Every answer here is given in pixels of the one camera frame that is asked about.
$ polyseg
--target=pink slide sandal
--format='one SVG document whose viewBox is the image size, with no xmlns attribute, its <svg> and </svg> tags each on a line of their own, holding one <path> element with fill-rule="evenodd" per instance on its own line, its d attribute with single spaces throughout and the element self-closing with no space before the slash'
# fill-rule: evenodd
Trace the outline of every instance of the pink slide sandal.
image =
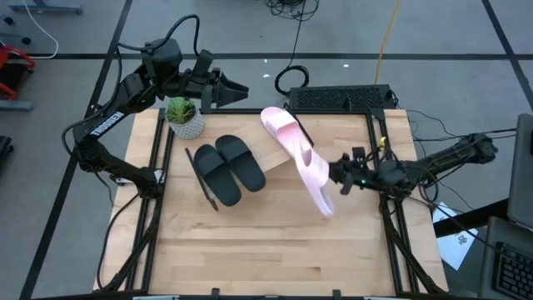
<svg viewBox="0 0 533 300">
<path fill-rule="evenodd" d="M 298 121 L 289 112 L 278 107 L 267 107 L 261 112 L 261 120 L 266 130 L 294 158 L 301 180 L 321 213 L 330 217 L 335 207 L 325 192 L 329 163 L 312 149 Z"/>
</svg>

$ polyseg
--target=green plant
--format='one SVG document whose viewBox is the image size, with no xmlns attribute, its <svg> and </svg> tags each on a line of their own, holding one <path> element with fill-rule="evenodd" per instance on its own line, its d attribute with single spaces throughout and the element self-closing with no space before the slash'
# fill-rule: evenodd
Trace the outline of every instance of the green plant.
<svg viewBox="0 0 533 300">
<path fill-rule="evenodd" d="M 166 116 L 168 122 L 185 124 L 194 117 L 195 113 L 196 109 L 192 101 L 182 97 L 175 97 L 168 103 Z"/>
</svg>

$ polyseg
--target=slide sandal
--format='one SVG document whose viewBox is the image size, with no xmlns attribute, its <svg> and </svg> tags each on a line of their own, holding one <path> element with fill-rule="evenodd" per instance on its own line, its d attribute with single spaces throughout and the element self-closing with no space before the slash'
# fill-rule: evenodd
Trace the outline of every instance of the slide sandal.
<svg viewBox="0 0 533 300">
<path fill-rule="evenodd" d="M 325 217 L 335 212 L 335 205 L 326 194 L 326 184 L 329 180 L 329 163 L 320 157 L 311 147 L 294 143 L 294 160 L 300 173 L 301 180 L 311 194 L 315 204 Z"/>
<path fill-rule="evenodd" d="M 215 142 L 215 147 L 248 191 L 257 192 L 265 187 L 265 174 L 250 148 L 239 137 L 221 136 Z"/>
<path fill-rule="evenodd" d="M 241 190 L 233 179 L 230 167 L 211 145 L 202 145 L 194 153 L 194 165 L 218 200 L 233 206 L 241 200 Z"/>
<path fill-rule="evenodd" d="M 285 151 L 294 158 L 294 142 L 300 141 L 301 145 L 311 145 L 298 121 L 291 114 L 278 107 L 267 107 L 261 111 L 261 121 L 266 130 L 285 148 Z"/>
</svg>

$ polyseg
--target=black slide sandal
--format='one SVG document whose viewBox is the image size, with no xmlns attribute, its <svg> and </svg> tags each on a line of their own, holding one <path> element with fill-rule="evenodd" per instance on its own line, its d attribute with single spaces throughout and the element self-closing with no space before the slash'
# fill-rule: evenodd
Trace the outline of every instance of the black slide sandal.
<svg viewBox="0 0 533 300">
<path fill-rule="evenodd" d="M 241 190 L 233 179 L 230 167 L 211 145 L 202 145 L 194 153 L 194 165 L 218 200 L 230 207 L 241 200 Z"/>
<path fill-rule="evenodd" d="M 248 191 L 257 192 L 265 187 L 265 174 L 248 146 L 239 137 L 221 136 L 215 142 L 215 147 Z"/>
</svg>

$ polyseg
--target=potted plant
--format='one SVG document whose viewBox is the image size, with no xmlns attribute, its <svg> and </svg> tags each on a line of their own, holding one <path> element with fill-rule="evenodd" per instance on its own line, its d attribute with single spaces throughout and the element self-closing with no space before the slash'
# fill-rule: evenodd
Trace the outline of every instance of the potted plant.
<svg viewBox="0 0 533 300">
<path fill-rule="evenodd" d="M 200 110 L 189 99 L 172 98 L 168 103 L 165 117 L 172 130 L 180 138 L 196 138 L 203 132 L 203 117 Z"/>
</svg>

